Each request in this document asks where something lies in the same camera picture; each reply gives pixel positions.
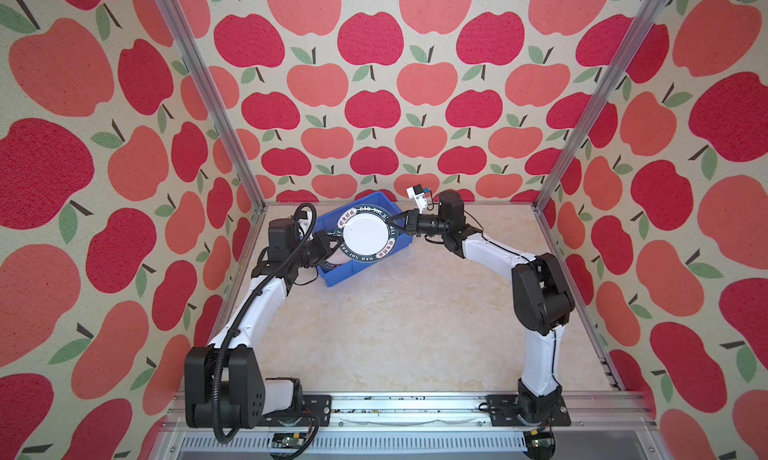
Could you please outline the blue plastic bin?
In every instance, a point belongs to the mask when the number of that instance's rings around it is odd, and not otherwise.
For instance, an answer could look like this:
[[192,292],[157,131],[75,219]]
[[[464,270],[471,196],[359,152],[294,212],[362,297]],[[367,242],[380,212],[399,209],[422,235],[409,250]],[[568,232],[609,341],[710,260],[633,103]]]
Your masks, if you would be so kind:
[[[332,212],[320,215],[316,222],[315,232],[325,231],[340,234],[340,232],[337,230],[337,222],[341,214],[348,210],[348,208],[361,204],[378,205],[388,210],[391,213],[391,216],[400,214],[402,212],[402,210],[393,201],[391,201],[385,193],[376,191],[367,194],[366,196],[363,196],[362,198],[355,200],[350,204],[337,208]],[[400,252],[401,250],[404,250],[404,248],[412,244],[412,238],[410,236],[406,235],[405,233],[401,233],[400,231],[398,231],[398,233],[399,237],[397,240],[396,248],[394,252],[392,252],[392,254],[386,258],[390,258],[392,255]],[[363,263],[352,260],[342,252],[340,246],[340,248],[338,248],[338,250],[336,250],[332,256],[328,257],[320,264],[319,275],[324,279],[328,287],[332,287],[377,262]]]

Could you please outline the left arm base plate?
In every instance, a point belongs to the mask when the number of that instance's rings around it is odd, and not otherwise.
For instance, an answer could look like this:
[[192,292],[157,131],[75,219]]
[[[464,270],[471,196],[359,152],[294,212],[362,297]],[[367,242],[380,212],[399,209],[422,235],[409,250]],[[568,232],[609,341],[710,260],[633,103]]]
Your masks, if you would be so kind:
[[320,427],[328,427],[332,411],[331,395],[304,395],[298,412],[273,412],[263,417],[259,425],[275,428],[307,428],[314,416]]

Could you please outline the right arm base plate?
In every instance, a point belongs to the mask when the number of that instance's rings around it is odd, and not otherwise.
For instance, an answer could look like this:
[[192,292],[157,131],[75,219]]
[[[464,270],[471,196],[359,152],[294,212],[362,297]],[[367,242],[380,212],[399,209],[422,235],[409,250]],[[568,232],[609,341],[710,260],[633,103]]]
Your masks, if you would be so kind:
[[531,394],[488,395],[478,410],[489,416],[494,427],[545,428],[572,425],[561,396],[536,397]]

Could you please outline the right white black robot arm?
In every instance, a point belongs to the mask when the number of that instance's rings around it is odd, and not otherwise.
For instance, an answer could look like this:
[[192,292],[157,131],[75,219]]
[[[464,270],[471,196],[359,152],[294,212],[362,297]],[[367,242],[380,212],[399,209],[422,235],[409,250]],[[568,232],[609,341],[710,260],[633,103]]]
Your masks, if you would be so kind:
[[448,251],[487,267],[511,283],[513,310],[526,329],[516,415],[525,425],[541,425],[560,410],[558,367],[565,326],[575,309],[573,294],[555,255],[534,255],[493,240],[479,221],[469,223],[468,216],[461,195],[445,190],[439,194],[436,214],[415,208],[386,223],[410,236],[438,236]]

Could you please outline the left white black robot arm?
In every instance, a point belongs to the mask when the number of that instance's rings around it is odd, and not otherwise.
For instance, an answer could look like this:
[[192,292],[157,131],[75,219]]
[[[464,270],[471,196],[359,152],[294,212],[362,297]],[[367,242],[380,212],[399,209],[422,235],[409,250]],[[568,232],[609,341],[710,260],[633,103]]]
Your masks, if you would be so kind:
[[184,361],[185,419],[191,428],[211,428],[227,443],[263,417],[303,415],[297,378],[266,378],[257,347],[300,271],[319,266],[341,245],[320,231],[302,240],[279,240],[262,250],[246,296],[207,345],[193,347]]

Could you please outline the green rim plate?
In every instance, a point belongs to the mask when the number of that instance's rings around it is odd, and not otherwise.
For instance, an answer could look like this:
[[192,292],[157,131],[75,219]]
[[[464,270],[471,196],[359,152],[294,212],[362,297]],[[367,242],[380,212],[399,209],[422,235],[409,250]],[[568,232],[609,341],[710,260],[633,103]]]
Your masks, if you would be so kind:
[[337,222],[341,250],[352,260],[373,263],[394,252],[398,230],[388,223],[391,213],[373,204],[361,204],[344,211]]

